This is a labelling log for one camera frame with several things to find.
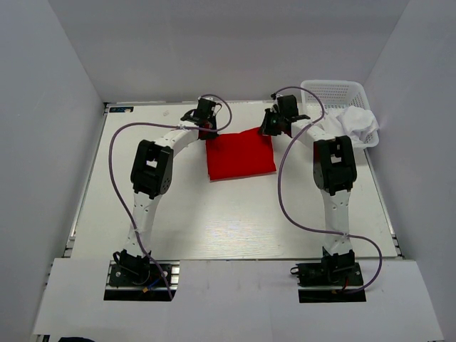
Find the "red t shirt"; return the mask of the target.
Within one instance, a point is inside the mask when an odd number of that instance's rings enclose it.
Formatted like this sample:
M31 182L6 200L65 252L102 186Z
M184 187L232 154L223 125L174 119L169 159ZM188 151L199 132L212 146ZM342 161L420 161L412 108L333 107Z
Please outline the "red t shirt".
M207 169L211 181L253 177L276 172L271 137L251 128L222 134L206 142Z

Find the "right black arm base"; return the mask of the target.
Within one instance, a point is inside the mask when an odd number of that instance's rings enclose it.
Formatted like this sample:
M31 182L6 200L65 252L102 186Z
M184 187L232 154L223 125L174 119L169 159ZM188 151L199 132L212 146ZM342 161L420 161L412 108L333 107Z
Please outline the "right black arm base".
M323 256L318 262L303 262L290 268L298 280L301 304L363 303L366 301L361 268L354 254Z

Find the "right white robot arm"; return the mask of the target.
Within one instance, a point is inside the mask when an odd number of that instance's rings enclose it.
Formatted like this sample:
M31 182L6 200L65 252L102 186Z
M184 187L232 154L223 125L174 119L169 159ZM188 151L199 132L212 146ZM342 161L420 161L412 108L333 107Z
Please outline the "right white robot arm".
M322 277L330 284L346 278L355 254L349 235L348 203L357 178L351 139L335 136L317 126L307 115L299 113L294 95L272 96L271 108L265 110L259 128L262 135L287 134L313 152L313 180L321 191L325 214Z

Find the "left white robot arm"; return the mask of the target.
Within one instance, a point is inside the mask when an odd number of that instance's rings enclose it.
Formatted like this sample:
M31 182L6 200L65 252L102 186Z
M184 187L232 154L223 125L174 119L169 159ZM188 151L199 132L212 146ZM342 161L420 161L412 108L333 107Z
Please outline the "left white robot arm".
M138 144L130 181L134 203L133 222L124 249L133 257L152 255L151 233L157 207L172 182L173 160L184 148L198 140L212 140L217 132L216 107L210 95L198 99L197 107L186 112L180 124L162 137Z

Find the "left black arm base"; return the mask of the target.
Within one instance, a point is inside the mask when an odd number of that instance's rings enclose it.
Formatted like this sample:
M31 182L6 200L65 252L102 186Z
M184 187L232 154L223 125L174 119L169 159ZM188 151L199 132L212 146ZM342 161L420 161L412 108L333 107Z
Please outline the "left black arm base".
M115 252L108 268L104 301L168 302L178 287L180 263L154 264L146 256Z

